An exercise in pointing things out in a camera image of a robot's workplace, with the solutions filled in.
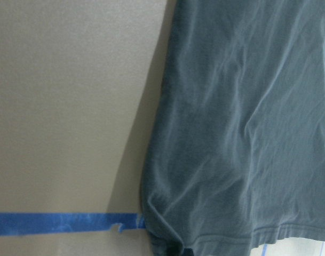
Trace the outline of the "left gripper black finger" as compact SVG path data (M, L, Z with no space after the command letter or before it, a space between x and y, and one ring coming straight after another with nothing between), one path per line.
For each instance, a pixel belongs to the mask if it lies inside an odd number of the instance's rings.
M182 256L194 256L194 252L191 248L185 248L183 250Z

